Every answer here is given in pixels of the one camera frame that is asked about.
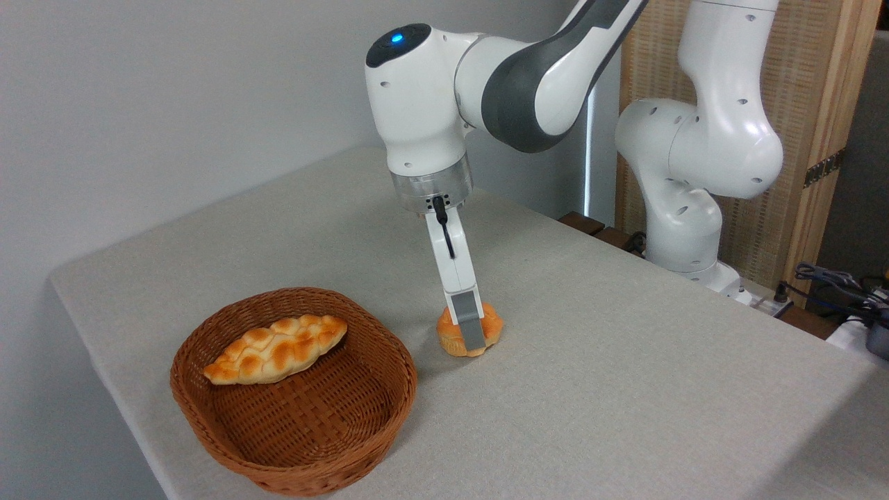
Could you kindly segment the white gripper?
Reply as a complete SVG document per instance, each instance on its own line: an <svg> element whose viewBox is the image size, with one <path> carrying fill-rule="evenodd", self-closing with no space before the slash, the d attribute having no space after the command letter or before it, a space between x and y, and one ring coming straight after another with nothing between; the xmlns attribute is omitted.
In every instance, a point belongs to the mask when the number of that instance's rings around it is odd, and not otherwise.
<svg viewBox="0 0 889 500"><path fill-rule="evenodd" d="M485 317L476 287L475 270L469 245L457 208L447 209L447 225L435 213L424 219L436 267L447 295L448 313L444 323L445 351L485 351L485 333L481 320Z"/></svg>

